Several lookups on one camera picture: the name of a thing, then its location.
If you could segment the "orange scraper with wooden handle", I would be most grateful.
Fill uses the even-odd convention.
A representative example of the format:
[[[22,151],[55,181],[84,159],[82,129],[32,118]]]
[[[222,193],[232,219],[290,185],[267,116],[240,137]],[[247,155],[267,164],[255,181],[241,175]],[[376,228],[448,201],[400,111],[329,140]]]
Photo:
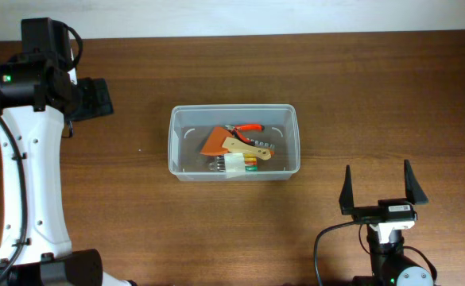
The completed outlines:
[[[269,160],[272,157],[269,149],[248,145],[234,137],[227,129],[216,126],[205,141],[200,154],[214,157],[226,153],[242,153],[261,160]]]

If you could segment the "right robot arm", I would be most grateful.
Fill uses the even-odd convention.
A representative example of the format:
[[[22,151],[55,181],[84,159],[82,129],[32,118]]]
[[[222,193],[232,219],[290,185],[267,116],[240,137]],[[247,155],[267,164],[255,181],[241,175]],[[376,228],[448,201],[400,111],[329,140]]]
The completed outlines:
[[[434,285],[435,266],[424,268],[405,255],[408,247],[402,235],[417,221],[415,206],[428,203],[408,160],[404,161],[405,197],[382,199],[375,206],[354,204],[351,168],[346,167],[339,206],[343,215],[352,217],[355,225],[367,228],[368,253],[372,274],[355,276],[352,285]]]

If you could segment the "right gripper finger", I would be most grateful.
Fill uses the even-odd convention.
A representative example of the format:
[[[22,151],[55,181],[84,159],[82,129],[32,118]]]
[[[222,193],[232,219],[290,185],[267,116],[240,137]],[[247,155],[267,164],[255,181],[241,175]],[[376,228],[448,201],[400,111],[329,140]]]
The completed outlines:
[[[427,195],[419,185],[409,160],[404,160],[405,196],[412,205],[429,203]]]
[[[339,196],[339,207],[342,215],[351,215],[355,205],[352,188],[351,167],[346,166],[344,183]]]

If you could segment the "red handled pliers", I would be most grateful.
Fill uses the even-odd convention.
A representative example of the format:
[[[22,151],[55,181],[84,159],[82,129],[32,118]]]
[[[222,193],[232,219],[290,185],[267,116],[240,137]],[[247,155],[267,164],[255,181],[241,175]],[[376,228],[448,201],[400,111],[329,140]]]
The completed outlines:
[[[244,125],[235,125],[235,126],[225,125],[225,129],[227,129],[235,138],[239,139],[241,142],[248,144],[248,145],[255,145],[254,141],[245,137],[242,134],[242,132],[244,131],[262,132],[265,129],[265,127],[260,124],[244,124]]]

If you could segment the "clear plastic container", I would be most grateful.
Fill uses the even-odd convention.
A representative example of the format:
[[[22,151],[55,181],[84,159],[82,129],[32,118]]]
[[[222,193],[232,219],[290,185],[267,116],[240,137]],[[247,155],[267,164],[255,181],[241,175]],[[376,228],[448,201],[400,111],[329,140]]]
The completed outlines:
[[[258,171],[227,179],[208,164],[214,157],[200,154],[216,126],[260,124],[262,132],[244,131],[252,141],[275,145],[269,160],[258,159]],[[221,104],[176,106],[168,139],[169,171],[181,181],[287,180],[300,169],[300,135],[296,110],[289,104]]]

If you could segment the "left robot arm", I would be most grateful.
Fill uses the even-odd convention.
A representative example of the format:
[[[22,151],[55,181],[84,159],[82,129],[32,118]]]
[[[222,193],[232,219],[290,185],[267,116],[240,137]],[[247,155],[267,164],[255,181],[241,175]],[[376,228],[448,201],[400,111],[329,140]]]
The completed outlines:
[[[75,251],[64,220],[60,143],[73,123],[113,113],[103,79],[78,79],[79,34],[51,18],[21,22],[20,53],[0,65],[4,226],[0,285],[118,285],[96,249]]]

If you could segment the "orange screwdriver bit holder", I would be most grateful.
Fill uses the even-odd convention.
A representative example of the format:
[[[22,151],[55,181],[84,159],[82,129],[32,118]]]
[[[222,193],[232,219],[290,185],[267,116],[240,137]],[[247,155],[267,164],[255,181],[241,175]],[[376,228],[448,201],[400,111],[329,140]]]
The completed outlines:
[[[270,154],[273,156],[275,154],[275,145],[270,144],[269,142],[263,142],[263,141],[254,141],[254,146],[258,148],[263,148],[263,149],[268,149]]]

